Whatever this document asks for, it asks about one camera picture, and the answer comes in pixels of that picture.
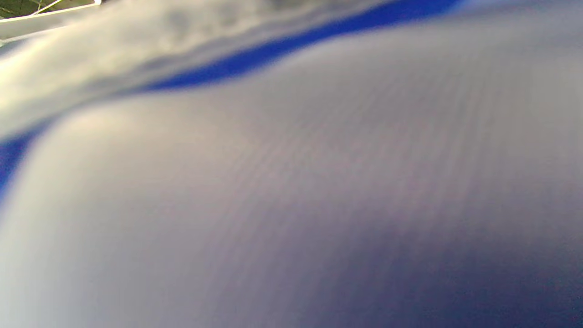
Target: gray fabric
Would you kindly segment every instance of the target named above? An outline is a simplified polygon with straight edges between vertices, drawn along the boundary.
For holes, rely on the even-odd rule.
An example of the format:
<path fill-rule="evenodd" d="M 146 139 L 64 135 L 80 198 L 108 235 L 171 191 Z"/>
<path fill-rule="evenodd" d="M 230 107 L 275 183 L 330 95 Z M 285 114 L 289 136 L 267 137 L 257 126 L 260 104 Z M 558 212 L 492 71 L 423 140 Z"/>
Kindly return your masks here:
<path fill-rule="evenodd" d="M 583 5 L 379 30 L 47 133 L 0 326 L 579 327 Z"/>

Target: white fabric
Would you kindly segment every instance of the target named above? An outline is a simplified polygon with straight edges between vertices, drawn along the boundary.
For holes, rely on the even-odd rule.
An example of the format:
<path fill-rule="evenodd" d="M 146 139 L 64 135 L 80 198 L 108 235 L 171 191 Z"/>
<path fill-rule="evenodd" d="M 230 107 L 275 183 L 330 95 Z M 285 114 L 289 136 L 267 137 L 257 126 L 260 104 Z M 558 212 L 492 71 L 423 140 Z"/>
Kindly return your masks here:
<path fill-rule="evenodd" d="M 0 63 L 0 138 L 88 100 L 389 1 L 302 0 L 282 8 L 270 0 L 112 4 Z"/>
<path fill-rule="evenodd" d="M 0 326 L 577 327 L 527 304 L 580 309 L 582 16 L 344 37 L 66 119 L 5 213 Z"/>

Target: metal bar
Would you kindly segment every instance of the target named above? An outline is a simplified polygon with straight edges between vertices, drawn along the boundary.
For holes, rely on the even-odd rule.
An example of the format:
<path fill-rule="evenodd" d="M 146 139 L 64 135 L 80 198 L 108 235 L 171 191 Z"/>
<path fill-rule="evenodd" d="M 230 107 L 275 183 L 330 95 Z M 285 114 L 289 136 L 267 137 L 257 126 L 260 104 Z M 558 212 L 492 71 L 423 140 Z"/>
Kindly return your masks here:
<path fill-rule="evenodd" d="M 32 14 L 30 14 L 30 16 L 33 16 L 33 15 L 36 15 L 36 14 L 38 14 L 38 13 L 44 12 L 44 11 L 45 11 L 45 10 L 47 10 L 48 8 L 50 8 L 50 7 L 52 7 L 52 6 L 56 5 L 56 4 L 58 4 L 58 3 L 59 3 L 59 2 L 61 2 L 61 1 L 63 1 L 63 0 L 56 0 L 55 2 L 51 3 L 50 5 L 48 5 L 48 6 L 44 7 L 44 8 L 41 8 L 41 9 L 39 9 L 39 10 L 37 10 L 37 11 L 33 12 Z"/>

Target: blue stripe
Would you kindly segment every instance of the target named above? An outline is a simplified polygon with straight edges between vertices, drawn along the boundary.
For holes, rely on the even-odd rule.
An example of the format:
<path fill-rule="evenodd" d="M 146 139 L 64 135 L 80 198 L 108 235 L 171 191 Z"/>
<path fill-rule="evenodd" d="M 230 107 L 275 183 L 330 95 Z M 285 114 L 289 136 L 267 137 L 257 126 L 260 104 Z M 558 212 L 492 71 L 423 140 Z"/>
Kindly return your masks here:
<path fill-rule="evenodd" d="M 175 89 L 220 82 L 251 72 L 294 50 L 319 41 L 356 31 L 393 26 L 437 16 L 447 12 L 459 2 L 462 0 L 399 0 L 379 5 L 359 15 L 328 23 L 285 39 L 270 41 L 222 58 L 205 67 L 182 72 L 142 90 Z"/>
<path fill-rule="evenodd" d="M 29 145 L 43 130 L 44 126 L 0 143 L 0 204 L 9 191 L 12 176 Z"/>
<path fill-rule="evenodd" d="M 208 66 L 186 71 L 154 83 L 141 91 L 183 88 L 221 81 L 260 68 L 310 44 L 360 30 L 410 22 L 446 12 L 461 0 L 400 0 L 380 5 L 362 14 L 329 23 L 316 29 L 262 44 L 218 60 Z M 11 177 L 22 161 L 28 146 L 48 124 L 27 134 L 0 143 L 0 204 L 8 191 Z"/>

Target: blurry fabric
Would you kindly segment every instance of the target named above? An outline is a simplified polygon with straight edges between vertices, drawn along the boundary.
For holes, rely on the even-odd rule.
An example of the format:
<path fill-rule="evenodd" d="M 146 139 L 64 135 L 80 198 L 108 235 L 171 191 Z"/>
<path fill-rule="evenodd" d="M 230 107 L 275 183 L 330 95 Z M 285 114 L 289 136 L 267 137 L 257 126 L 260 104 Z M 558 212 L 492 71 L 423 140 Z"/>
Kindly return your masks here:
<path fill-rule="evenodd" d="M 579 327 L 582 15 L 388 20 L 74 107 L 5 200 L 0 327 Z"/>

